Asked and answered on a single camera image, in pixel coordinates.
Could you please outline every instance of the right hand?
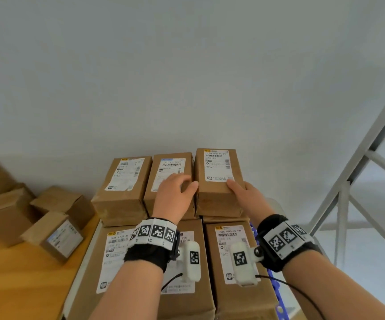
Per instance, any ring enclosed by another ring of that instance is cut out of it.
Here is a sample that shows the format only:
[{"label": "right hand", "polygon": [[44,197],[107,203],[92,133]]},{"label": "right hand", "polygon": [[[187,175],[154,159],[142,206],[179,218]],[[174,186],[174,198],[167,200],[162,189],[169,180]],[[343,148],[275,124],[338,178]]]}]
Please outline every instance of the right hand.
[{"label": "right hand", "polygon": [[246,189],[243,189],[236,181],[228,180],[227,185],[256,229],[262,220],[275,214],[262,193],[252,184],[245,182]]}]

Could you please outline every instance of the wooden table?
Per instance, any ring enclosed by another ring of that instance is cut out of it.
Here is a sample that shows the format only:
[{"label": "wooden table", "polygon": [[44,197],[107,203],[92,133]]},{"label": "wooden table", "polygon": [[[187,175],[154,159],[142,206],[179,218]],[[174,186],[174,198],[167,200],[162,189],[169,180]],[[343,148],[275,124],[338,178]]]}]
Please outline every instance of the wooden table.
[{"label": "wooden table", "polygon": [[84,241],[61,265],[40,247],[0,243],[0,320],[57,320],[99,218],[83,229]]}]

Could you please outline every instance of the barcode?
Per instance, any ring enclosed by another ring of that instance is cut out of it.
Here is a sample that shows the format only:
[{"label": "barcode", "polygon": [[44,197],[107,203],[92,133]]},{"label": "barcode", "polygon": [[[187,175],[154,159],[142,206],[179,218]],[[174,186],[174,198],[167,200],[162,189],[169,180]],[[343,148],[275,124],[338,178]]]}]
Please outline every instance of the barcode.
[{"label": "barcode", "polygon": [[229,236],[237,236],[236,232],[230,232],[230,233],[218,233],[219,237],[229,237]]},{"label": "barcode", "polygon": [[113,239],[113,240],[110,240],[108,243],[115,244],[116,242],[125,242],[126,240],[127,238]]},{"label": "barcode", "polygon": [[182,166],[182,163],[166,163],[166,164],[163,164],[163,167],[164,166]]}]

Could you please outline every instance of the white plastic device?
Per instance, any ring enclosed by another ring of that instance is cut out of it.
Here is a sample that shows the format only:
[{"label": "white plastic device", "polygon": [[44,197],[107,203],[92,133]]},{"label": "white plastic device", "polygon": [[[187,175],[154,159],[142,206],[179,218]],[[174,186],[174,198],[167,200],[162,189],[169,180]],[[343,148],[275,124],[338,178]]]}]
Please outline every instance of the white plastic device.
[{"label": "white plastic device", "polygon": [[201,279],[200,246],[198,242],[179,244],[177,263],[182,263],[182,282],[198,282]]},{"label": "white plastic device", "polygon": [[259,256],[258,246],[249,248],[244,242],[236,242],[230,246],[231,262],[233,264],[234,279],[240,286],[257,285],[254,263],[264,259]]}]

